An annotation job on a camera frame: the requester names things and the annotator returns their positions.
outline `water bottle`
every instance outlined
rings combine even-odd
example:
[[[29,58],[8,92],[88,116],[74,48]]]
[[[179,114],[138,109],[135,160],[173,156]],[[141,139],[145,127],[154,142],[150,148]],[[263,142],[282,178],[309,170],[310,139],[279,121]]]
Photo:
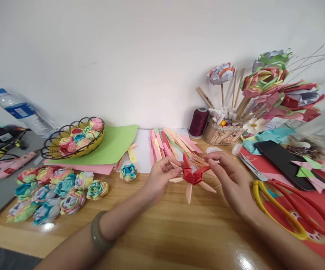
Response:
[[[43,138],[48,138],[55,131],[26,101],[3,88],[0,88],[0,106]]]

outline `jade bangle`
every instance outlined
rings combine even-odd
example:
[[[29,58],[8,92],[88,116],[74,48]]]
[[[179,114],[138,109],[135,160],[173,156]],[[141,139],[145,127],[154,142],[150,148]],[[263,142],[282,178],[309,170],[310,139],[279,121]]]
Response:
[[[91,236],[92,236],[92,240],[95,244],[95,247],[101,251],[101,252],[105,252],[108,249],[110,249],[116,242],[116,240],[114,241],[106,241],[99,230],[99,220],[100,217],[105,214],[107,211],[101,211],[100,213],[98,213],[96,215],[96,217],[94,218],[94,221],[92,222],[91,225]]]

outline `thread spool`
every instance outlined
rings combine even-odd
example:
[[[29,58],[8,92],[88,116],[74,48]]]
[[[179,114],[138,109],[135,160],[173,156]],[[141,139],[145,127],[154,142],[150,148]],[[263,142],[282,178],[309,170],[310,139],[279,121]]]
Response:
[[[191,126],[189,130],[189,133],[192,138],[194,139],[201,138],[208,115],[209,113],[207,109],[204,107],[200,107],[193,112],[193,117],[192,117]]]

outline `hand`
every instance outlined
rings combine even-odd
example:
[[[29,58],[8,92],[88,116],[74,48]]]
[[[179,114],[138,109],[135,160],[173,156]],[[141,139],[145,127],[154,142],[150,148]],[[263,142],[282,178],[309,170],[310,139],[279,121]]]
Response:
[[[150,206],[155,205],[161,200],[169,180],[177,177],[182,172],[181,167],[174,168],[171,162],[177,166],[182,166],[176,159],[164,157],[152,166],[150,175],[141,189],[141,192],[151,201]]]
[[[203,158],[220,180],[223,194],[234,212],[243,220],[252,219],[259,209],[251,196],[251,177],[222,152],[210,153]]]

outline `woven container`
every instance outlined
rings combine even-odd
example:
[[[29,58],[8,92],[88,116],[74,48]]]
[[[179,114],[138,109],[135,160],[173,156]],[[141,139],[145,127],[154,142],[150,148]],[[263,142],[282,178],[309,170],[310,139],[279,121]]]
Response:
[[[205,126],[204,138],[208,144],[229,146],[236,143],[245,130],[241,126],[222,127],[210,118]]]
[[[59,142],[62,138],[67,138],[71,136],[71,130],[75,128],[85,129],[85,127],[89,126],[89,122],[96,117],[85,117],[79,121],[72,122],[70,125],[63,126],[60,130],[51,134],[51,136],[43,143],[43,148],[41,149],[41,155],[47,159],[68,159],[68,158],[76,158],[80,156],[87,155],[91,151],[95,150],[96,147],[101,143],[103,136],[105,134],[105,123],[103,123],[102,130],[99,135],[92,140],[88,145],[80,148],[74,153],[71,153],[66,156],[62,156],[59,149]]]

